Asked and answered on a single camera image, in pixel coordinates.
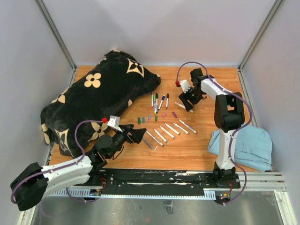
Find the magenta cap marker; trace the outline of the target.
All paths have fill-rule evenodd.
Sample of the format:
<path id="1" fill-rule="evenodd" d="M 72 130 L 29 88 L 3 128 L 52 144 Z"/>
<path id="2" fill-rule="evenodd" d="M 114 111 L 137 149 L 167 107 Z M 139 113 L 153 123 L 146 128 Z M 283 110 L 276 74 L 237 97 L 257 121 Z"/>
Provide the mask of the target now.
<path id="1" fill-rule="evenodd" d="M 179 121 L 180 121 L 184 126 L 186 126 L 188 129 L 190 129 L 193 133 L 198 134 L 198 132 L 197 132 L 195 129 L 193 129 L 191 126 L 189 126 L 187 123 L 185 123 L 184 121 L 182 121 L 182 120 L 180 120 L 180 119 L 179 119 Z"/>

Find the purple marker grey body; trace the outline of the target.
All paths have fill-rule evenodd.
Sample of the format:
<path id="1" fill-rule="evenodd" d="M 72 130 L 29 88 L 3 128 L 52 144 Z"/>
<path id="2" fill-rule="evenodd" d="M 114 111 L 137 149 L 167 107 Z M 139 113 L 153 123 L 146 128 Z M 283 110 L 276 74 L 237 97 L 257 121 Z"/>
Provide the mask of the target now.
<path id="1" fill-rule="evenodd" d="M 144 137 L 142 138 L 142 140 L 152 149 L 154 150 L 154 147 L 149 143 L 149 141 L 147 141 Z"/>

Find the lavender cap marker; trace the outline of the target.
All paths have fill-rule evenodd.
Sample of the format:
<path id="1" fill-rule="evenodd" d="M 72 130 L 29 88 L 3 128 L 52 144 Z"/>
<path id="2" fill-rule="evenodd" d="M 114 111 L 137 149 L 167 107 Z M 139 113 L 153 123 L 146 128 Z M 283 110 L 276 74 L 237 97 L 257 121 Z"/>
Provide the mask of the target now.
<path id="1" fill-rule="evenodd" d="M 172 139 L 175 139 L 175 136 L 171 134 L 169 131 L 167 131 L 164 127 L 159 126 L 167 135 L 169 135 Z"/>

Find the green cap white marker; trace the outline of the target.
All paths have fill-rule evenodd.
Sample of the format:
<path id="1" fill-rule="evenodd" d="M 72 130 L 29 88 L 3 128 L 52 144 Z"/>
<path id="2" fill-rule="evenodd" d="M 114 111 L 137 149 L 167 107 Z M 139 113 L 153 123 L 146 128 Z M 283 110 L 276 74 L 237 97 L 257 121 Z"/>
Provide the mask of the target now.
<path id="1" fill-rule="evenodd" d="M 177 131 L 176 129 L 174 129 L 172 126 L 170 126 L 170 125 L 167 124 L 167 123 L 165 123 L 165 125 L 166 125 L 170 130 L 172 130 L 175 134 L 180 135 L 180 132 Z"/>

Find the light blue marker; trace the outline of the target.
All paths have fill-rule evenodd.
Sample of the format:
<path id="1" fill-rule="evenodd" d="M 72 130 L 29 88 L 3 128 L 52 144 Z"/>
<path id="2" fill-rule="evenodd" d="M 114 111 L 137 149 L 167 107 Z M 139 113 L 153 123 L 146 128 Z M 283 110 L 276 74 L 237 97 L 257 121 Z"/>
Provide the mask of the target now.
<path id="1" fill-rule="evenodd" d="M 162 136 L 162 134 L 160 132 L 158 132 L 155 128 L 154 128 L 154 131 L 165 143 L 168 143 L 168 141 Z"/>

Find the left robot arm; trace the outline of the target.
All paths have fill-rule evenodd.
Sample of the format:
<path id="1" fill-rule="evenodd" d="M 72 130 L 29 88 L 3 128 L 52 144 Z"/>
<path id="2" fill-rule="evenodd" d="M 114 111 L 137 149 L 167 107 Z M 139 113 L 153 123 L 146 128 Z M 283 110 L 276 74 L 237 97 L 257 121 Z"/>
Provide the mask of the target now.
<path id="1" fill-rule="evenodd" d="M 132 124 L 121 125 L 114 136 L 102 135 L 87 153 L 56 165 L 28 165 L 10 184 L 10 200 L 19 211 L 26 211 L 48 195 L 73 185 L 96 185 L 100 181 L 102 167 L 116 152 L 122 152 L 124 143 L 139 144 L 145 128 L 135 129 Z"/>

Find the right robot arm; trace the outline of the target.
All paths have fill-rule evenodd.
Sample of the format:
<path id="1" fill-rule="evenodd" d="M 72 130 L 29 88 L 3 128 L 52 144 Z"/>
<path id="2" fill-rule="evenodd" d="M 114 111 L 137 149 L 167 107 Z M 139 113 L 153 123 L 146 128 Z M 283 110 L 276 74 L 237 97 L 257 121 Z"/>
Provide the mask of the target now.
<path id="1" fill-rule="evenodd" d="M 245 121 L 242 94 L 231 92 L 221 86 L 211 75 L 204 75 L 200 68 L 190 73 L 192 85 L 176 78 L 176 86 L 182 89 L 179 99 L 186 111 L 204 99 L 205 95 L 215 101 L 214 122 L 219 130 L 218 157 L 212 171 L 213 184 L 219 188 L 229 185 L 240 188 L 234 165 L 236 135 Z"/>

